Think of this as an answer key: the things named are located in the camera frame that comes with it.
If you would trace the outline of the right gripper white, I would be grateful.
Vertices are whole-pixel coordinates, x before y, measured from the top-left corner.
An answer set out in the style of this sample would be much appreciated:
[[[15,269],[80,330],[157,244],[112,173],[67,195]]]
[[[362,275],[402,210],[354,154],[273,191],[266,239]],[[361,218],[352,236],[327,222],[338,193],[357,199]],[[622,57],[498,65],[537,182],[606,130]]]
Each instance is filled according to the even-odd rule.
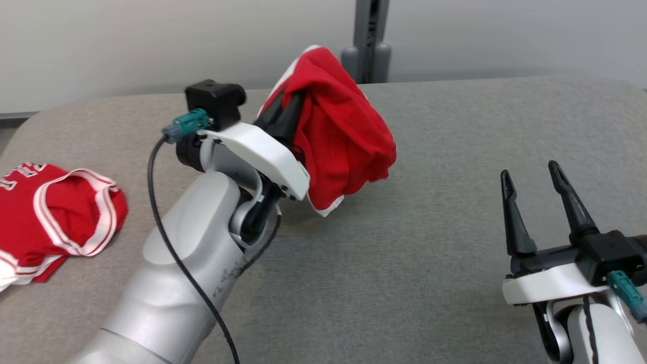
[[[556,161],[548,162],[553,187],[561,196],[571,232],[569,242],[579,243],[587,235],[600,233],[591,215],[580,200],[575,188]],[[504,233],[509,256],[531,256],[537,247],[529,237],[516,203],[516,189],[508,170],[500,173],[503,201]],[[565,300],[597,294],[608,290],[607,286],[592,286],[575,264],[576,247],[555,247],[539,251],[525,259],[512,258],[511,265],[520,263],[521,268],[546,267],[546,270],[530,272],[518,278],[504,281],[503,296],[507,304],[529,304],[550,300]]]

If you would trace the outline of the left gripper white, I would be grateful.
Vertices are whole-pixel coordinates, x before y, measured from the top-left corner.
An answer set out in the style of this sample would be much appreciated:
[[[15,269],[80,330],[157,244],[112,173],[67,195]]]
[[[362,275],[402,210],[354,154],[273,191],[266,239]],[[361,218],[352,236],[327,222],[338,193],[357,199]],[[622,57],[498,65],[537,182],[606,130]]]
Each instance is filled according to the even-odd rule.
[[[282,90],[273,98],[256,118],[254,125],[236,123],[221,131],[204,129],[197,134],[219,139],[225,147],[278,184],[278,187],[287,187],[287,196],[302,201],[309,191],[310,175],[291,149],[305,102],[305,92],[299,90],[291,94],[286,106],[282,104],[287,98],[284,94]]]

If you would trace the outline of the red shorts white stripe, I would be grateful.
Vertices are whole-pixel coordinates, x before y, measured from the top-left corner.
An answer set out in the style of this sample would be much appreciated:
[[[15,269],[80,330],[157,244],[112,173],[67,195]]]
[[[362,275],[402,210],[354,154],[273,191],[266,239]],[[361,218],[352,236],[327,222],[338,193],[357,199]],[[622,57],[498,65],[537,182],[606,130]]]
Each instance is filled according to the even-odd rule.
[[[397,146],[383,118],[330,51],[306,48],[282,74],[261,108],[280,94],[281,106],[305,90],[293,150],[310,176],[308,197],[326,217],[348,195],[367,183],[386,179],[397,160]]]

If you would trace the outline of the red white basketball jersey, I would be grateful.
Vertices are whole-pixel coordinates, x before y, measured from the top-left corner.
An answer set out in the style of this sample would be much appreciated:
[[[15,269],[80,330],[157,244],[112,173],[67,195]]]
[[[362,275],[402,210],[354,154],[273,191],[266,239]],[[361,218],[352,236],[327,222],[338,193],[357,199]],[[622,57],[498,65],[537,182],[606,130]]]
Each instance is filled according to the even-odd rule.
[[[126,196],[90,169],[23,163],[0,178],[0,293],[45,283],[69,257],[93,257],[127,217]]]

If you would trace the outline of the grey metal post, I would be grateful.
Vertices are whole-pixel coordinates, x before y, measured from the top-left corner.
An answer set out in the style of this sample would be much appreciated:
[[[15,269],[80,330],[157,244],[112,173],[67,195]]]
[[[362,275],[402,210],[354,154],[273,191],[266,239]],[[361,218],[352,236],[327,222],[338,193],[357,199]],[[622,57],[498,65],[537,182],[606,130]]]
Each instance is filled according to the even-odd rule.
[[[385,41],[390,0],[355,0],[353,45],[341,64],[358,84],[386,83],[392,46]]]

